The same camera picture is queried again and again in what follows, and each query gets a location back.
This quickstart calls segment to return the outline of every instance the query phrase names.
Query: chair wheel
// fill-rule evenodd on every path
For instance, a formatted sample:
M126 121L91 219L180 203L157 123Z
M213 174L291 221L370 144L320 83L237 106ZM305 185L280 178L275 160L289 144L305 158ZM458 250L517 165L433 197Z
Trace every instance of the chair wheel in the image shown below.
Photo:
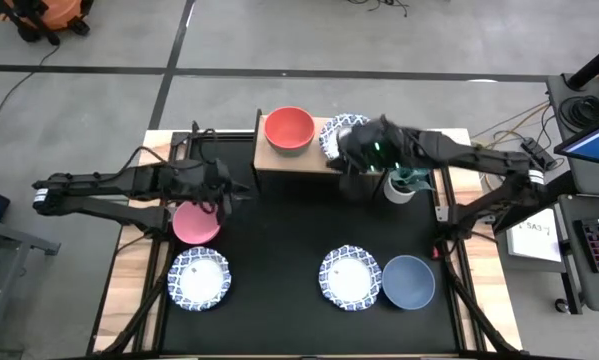
M25 42L37 42L39 39L41 39L41 34L39 34L39 31L29 26L19 27L17 28L17 32Z
M61 40L59 40L59 36L57 36L56 34L48 35L48 42L52 46L59 46L59 44L61 44Z
M555 300L555 310L562 314L570 314L570 307L568 307L568 301L566 301L566 299Z
M73 19L70 24L68 24L68 28L70 28L70 30L72 30L75 34L81 36L86 36L90 32L90 26L88 26L88 24L86 24L83 20L76 18Z

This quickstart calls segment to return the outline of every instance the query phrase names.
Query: blue and white plate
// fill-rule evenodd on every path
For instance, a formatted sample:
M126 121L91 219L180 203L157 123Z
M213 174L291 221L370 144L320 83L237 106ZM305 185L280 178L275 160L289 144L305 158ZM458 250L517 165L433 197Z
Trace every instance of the blue and white plate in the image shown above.
M185 310L203 311L215 306L230 288L228 261L202 246L188 249L168 271L168 293Z
M366 250L344 245L332 250L319 268L319 287L326 299L346 311L372 306L381 290L381 268Z
M337 132L340 128L363 125L368 121L370 121L368 117L359 114L339 114L328 120L319 133L319 146L328 160L339 157Z

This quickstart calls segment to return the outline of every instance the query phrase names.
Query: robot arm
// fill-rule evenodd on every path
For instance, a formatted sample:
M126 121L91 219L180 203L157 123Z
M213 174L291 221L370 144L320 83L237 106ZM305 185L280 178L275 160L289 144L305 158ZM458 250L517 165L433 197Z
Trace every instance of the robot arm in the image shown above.
M192 201L207 213L216 209L219 223L232 213L232 194L247 187L230 178L220 160L179 160L125 167L115 174L54 174L33 184L34 209L40 215L82 213L136 225L144 232L165 232L170 213L164 206L132 208L92 196L123 195L149 201Z
M337 134L339 158L328 166L348 174L399 167L439 169L448 166L505 176L498 189L467 205L441 211L445 235L469 238L477 220L498 216L513 205L532 206L544 191L543 174L521 152L502 152L455 143L437 131L399 127L381 116Z

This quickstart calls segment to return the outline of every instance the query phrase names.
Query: gray floor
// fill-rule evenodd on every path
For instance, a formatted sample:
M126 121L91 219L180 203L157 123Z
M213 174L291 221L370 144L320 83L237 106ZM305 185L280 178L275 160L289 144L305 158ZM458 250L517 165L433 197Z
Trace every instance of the gray floor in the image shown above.
M599 0L405 3L202 0L179 66L547 74L599 52Z
M95 2L91 35L63 34L62 48L47 64L164 67L184 3ZM372 1L198 0L178 66L555 74L575 70L599 51L599 0L407 3L404 19L399 8L367 12ZM12 24L0 23L0 64L36 64L50 50L45 42L21 42ZM0 101L23 76L0 73ZM5 106L0 192L13 199L6 222L63 247L56 258L29 259L0 347L25 349L24 358L35 360L84 353L119 226L78 215L37 216L30 184L56 171L116 170L141 143L161 80L37 74ZM538 83L177 76L160 128L189 128L197 120L203 127L248 129L257 108L296 105L318 116L386 113L404 125L466 127L475 134L544 101L544 93ZM536 137L537 121L520 132ZM554 122L547 130L558 143ZM493 132L478 140L490 142ZM500 148L516 149L517 142ZM566 169L567 163L548 177ZM554 298L563 296L558 275L508 270L506 278L527 350L599 359L599 313L553 311Z

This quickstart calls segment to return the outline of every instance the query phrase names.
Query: wooden platform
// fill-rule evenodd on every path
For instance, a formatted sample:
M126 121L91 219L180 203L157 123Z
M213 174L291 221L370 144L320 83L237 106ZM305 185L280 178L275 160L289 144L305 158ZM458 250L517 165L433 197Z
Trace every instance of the wooden platform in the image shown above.
M315 130L317 134L319 129L320 127L317 125ZM456 142L464 144L469 144L470 142L469 134L466 129L438 129L438 131L450 136ZM155 150L160 156L168 158L170 140L173 132L174 131L167 130L148 131L146 132L143 145ZM265 138L263 141L261 141L261 139L258 139L257 141L258 147L262 146L265 149L265 146L267 146L270 148L270 145L266 142ZM315 155L316 153L312 154L312 152L307 152L306 154L311 154L311 156L315 156L315 158L317 156ZM320 163L323 164L325 157L323 157L321 153L318 154L322 157ZM157 159L152 155L143 153L139 163L148 164L156 161ZM255 159L255 162L257 161L258 165L261 167L276 169L280 166L278 162L273 160L259 158L259 160ZM330 172L325 166L322 168L319 164L306 166L310 166L311 171ZM450 174L455 198L458 203L469 203L482 195L481 182L479 181L479 175L476 172L451 168ZM438 189L437 196L439 196L440 204L444 205L445 194L441 178L441 174L437 171L435 174ZM148 204L131 201L130 204L131 206L149 206L154 203ZM475 230L493 236L490 227L478 226ZM136 239L140 235L140 232L136 228L132 226L124 227L121 231L119 246ZM510 303L503 270L499 261L497 246L494 243L479 237L473 237L466 241L465 244L470 272L480 307L484 310L490 321L503 337L510 344L521 349L521 340L519 338L517 324ZM128 323L128 320L130 320L133 313L137 310L141 301L149 252L150 241L142 240L137 244L124 249L124 251L114 259L111 278L107 291L102 299L103 311L101 319L94 332L96 334L94 351L103 350L112 343L119 332ZM463 305L460 306L460 312L468 348L474 349L475 343L472 338L469 313ZM155 313L156 306L153 307L151 316L148 319L148 326L143 342L144 349L146 350L148 350L152 344Z

